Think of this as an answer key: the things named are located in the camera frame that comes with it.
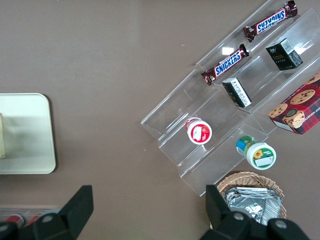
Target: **snickers bar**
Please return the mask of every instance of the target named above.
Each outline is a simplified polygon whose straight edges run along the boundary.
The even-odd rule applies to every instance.
[[[258,34],[263,33],[264,31],[270,29],[273,25],[276,25],[283,20],[293,18],[297,14],[298,9],[295,1],[288,1],[274,14],[267,16],[252,26],[245,26],[243,28],[244,34],[251,43]]]
[[[249,56],[249,53],[247,52],[245,45],[241,44],[238,50],[201,75],[203,76],[205,82],[210,86],[218,77],[220,77],[247,56]]]

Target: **white tray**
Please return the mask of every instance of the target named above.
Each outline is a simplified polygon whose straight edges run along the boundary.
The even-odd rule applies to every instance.
[[[49,174],[56,167],[48,99],[39,93],[0,94],[6,158],[0,174]]]

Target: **cookie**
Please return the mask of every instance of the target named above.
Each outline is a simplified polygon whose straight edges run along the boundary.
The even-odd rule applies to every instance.
[[[306,101],[308,101],[310,98],[315,95],[316,91],[313,89],[304,90],[302,92],[299,92],[296,94],[290,101],[292,105],[302,104]]]
[[[281,103],[280,105],[278,105],[275,109],[273,109],[271,112],[269,112],[269,117],[270,118],[275,118],[277,116],[279,116],[280,114],[282,114],[288,107],[288,104],[286,103]]]
[[[312,78],[310,78],[306,83],[305,85],[308,85],[308,84],[313,84],[315,83],[316,81],[320,80],[320,71],[317,72]]]
[[[299,110],[292,116],[285,116],[282,120],[289,127],[297,129],[297,128],[300,128],[302,126],[302,123],[305,120],[305,113],[303,111]]]

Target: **cookie box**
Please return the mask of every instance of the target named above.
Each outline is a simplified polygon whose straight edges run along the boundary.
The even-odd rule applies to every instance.
[[[304,134],[320,120],[320,71],[269,114],[279,128]]]

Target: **foil wrapper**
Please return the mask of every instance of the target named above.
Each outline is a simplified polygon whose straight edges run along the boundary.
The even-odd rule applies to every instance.
[[[225,192],[225,200],[232,211],[246,213],[265,226],[279,217],[282,206],[278,193],[267,188],[233,187]]]

